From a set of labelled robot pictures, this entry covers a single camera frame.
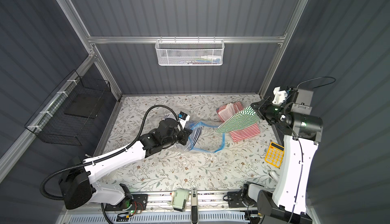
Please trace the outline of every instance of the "table surface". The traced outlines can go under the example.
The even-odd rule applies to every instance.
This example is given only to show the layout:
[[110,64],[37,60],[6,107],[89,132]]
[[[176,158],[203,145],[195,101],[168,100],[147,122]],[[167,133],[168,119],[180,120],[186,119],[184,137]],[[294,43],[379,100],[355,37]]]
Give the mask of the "table surface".
[[[241,101],[244,108],[259,101],[258,95],[202,95],[202,96],[129,96],[124,99],[118,118],[114,124],[104,152],[122,147],[135,138],[146,110],[156,104],[166,105],[176,113],[183,111],[195,121],[219,125],[216,113],[220,106]],[[149,115],[143,134],[156,128],[167,109],[153,109]],[[229,134],[225,136],[226,146],[217,153],[190,151],[186,153],[162,150],[148,158],[119,168],[107,183],[125,183],[132,192],[172,191],[176,188],[198,190],[239,189],[246,181],[259,183],[266,188],[275,188],[276,183],[268,176],[280,169],[265,162],[264,157],[270,142],[276,142],[272,128],[259,121],[261,134],[234,143]],[[198,140],[198,147],[217,149],[221,144],[221,134],[211,128],[204,128]]]

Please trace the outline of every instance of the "green striped cloth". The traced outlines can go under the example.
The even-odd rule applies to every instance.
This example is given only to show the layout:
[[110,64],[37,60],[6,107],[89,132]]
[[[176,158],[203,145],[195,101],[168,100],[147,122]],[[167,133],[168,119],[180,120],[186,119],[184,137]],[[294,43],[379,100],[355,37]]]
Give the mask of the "green striped cloth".
[[215,132],[216,133],[225,133],[231,132],[234,130],[242,130],[254,123],[260,121],[259,116],[256,114],[255,110],[251,106],[243,109],[242,111],[237,112],[222,125],[220,125]]

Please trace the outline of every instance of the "metal rail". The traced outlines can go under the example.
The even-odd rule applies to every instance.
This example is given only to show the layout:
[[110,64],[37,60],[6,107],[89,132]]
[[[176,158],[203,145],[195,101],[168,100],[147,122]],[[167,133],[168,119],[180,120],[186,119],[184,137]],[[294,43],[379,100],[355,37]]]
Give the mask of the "metal rail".
[[284,42],[283,36],[258,36],[258,37],[132,37],[132,36],[93,36],[87,38],[88,42],[94,44],[153,44],[157,40],[162,40],[165,43],[210,43],[222,42],[224,43],[278,43]]

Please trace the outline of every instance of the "vent grille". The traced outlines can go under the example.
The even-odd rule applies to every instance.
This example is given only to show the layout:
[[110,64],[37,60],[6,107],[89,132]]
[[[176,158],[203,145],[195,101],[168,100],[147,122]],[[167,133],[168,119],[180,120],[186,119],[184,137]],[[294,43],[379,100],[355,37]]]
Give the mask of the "vent grille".
[[[191,221],[191,212],[155,212],[134,215],[129,221],[116,221],[118,214],[107,214],[113,223],[188,223]],[[245,220],[245,213],[238,211],[206,211],[199,212],[199,221],[221,222],[249,222]],[[106,224],[101,214],[72,215],[69,224],[93,223]]]

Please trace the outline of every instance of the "grey wall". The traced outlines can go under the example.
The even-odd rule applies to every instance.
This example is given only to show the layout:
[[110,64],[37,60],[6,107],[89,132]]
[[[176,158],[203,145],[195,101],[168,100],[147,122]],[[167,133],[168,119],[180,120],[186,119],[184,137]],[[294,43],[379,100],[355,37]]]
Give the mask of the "grey wall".
[[72,0],[92,36],[278,36],[297,0]]
[[[297,0],[72,0],[92,36],[279,36]],[[124,94],[257,92],[275,44],[227,44],[222,66],[159,66],[153,45],[98,45]]]
[[55,0],[0,0],[0,155],[87,57]]
[[124,94],[258,92],[277,44],[226,44],[221,66],[160,66],[153,44],[98,44]]
[[307,190],[323,224],[388,223],[389,1],[309,0],[270,85],[337,78],[312,100],[324,134]]
[[[87,53],[55,0],[0,0],[0,156],[50,92]],[[93,65],[85,76],[101,79]],[[45,144],[36,139],[0,184],[0,223],[54,223],[63,203],[44,198],[40,182],[72,157],[93,154],[115,104],[95,119],[90,145]],[[55,180],[48,190],[59,193]]]

